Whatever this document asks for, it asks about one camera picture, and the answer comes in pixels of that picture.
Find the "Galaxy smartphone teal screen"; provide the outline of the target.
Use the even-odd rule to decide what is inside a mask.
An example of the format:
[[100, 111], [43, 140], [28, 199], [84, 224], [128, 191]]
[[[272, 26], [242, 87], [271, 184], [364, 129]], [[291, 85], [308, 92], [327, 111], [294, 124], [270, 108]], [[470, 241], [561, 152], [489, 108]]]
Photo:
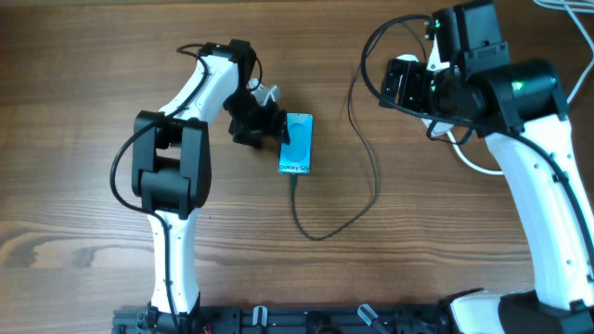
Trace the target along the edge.
[[310, 174], [314, 117], [306, 113], [287, 115], [289, 144], [282, 144], [278, 162], [280, 173]]

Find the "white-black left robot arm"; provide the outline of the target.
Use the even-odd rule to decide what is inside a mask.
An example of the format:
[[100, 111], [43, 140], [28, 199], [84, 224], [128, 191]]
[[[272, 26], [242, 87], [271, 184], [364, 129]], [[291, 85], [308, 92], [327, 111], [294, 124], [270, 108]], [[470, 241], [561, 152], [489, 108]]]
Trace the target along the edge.
[[209, 127], [220, 110], [231, 117], [234, 142], [260, 148], [266, 137], [290, 143], [288, 116], [275, 87], [252, 80], [261, 64], [248, 41], [182, 45], [196, 68], [158, 111], [137, 114], [125, 143], [133, 150], [131, 188], [147, 215], [155, 251], [155, 288], [139, 333], [199, 333], [200, 288], [192, 254], [194, 231], [212, 182]]

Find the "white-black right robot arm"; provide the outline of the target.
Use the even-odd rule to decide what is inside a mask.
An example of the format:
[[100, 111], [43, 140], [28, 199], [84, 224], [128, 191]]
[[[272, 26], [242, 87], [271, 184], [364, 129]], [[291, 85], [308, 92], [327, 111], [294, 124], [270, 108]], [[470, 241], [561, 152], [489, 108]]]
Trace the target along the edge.
[[419, 117], [432, 140], [482, 137], [505, 177], [528, 242], [525, 292], [464, 292], [446, 305], [457, 333], [589, 333], [593, 212], [576, 166], [569, 104], [543, 59], [512, 62], [495, 5], [472, 1], [424, 17], [427, 61], [392, 59], [374, 94]]

